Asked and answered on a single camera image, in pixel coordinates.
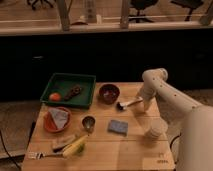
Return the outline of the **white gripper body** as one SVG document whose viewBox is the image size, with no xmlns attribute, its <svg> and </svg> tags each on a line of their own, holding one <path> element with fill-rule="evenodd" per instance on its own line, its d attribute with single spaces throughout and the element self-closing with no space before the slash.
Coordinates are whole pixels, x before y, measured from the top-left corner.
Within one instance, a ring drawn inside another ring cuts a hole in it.
<svg viewBox="0 0 213 171">
<path fill-rule="evenodd" d="M 142 97 L 144 101 L 151 101 L 155 97 L 156 91 L 147 83 L 144 83 L 138 91 L 138 95 Z"/>
</svg>

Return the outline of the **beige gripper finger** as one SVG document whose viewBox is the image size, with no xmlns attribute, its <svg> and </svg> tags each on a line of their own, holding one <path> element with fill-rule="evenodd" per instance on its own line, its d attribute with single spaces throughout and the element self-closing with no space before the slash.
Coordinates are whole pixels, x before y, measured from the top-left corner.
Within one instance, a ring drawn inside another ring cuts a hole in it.
<svg viewBox="0 0 213 171">
<path fill-rule="evenodd" d="M 152 102 L 151 100 L 143 100 L 143 109 L 144 109 L 144 112 L 149 110 L 150 106 L 151 106 Z"/>
</svg>

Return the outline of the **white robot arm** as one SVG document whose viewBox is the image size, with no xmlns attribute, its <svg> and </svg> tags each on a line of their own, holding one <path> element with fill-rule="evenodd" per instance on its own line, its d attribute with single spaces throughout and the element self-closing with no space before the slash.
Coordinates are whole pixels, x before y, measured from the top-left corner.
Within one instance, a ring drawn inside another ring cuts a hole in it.
<svg viewBox="0 0 213 171">
<path fill-rule="evenodd" d="M 184 114 L 179 141 L 176 171 L 213 171 L 213 106 L 204 105 L 169 85 L 164 68 L 149 69 L 142 74 L 138 92 L 148 110 L 156 94 Z"/>
</svg>

